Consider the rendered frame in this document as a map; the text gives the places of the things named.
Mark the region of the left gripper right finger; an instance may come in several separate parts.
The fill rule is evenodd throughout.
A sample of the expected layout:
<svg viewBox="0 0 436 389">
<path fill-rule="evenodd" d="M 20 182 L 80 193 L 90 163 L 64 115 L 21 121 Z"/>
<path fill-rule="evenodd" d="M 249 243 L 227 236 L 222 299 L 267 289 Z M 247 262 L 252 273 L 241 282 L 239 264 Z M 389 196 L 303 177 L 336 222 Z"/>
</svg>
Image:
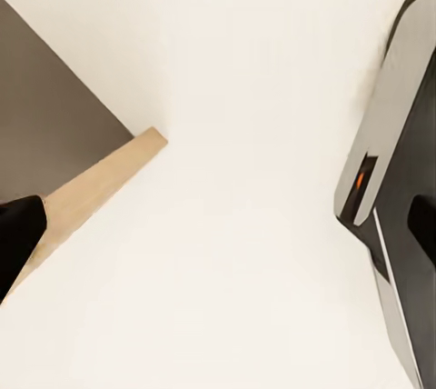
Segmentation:
<svg viewBox="0 0 436 389">
<path fill-rule="evenodd" d="M 415 195 L 407 225 L 417 243 L 436 266 L 436 198 L 424 194 Z"/>
</svg>

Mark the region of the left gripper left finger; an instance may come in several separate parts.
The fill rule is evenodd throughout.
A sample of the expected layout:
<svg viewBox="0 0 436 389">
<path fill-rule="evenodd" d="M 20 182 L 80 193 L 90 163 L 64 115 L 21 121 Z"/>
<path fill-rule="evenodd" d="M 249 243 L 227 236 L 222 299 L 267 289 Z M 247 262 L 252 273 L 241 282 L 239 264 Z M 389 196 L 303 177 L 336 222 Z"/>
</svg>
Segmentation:
<svg viewBox="0 0 436 389">
<path fill-rule="evenodd" d="M 47 229 L 39 194 L 0 204 L 0 303 Z"/>
</svg>

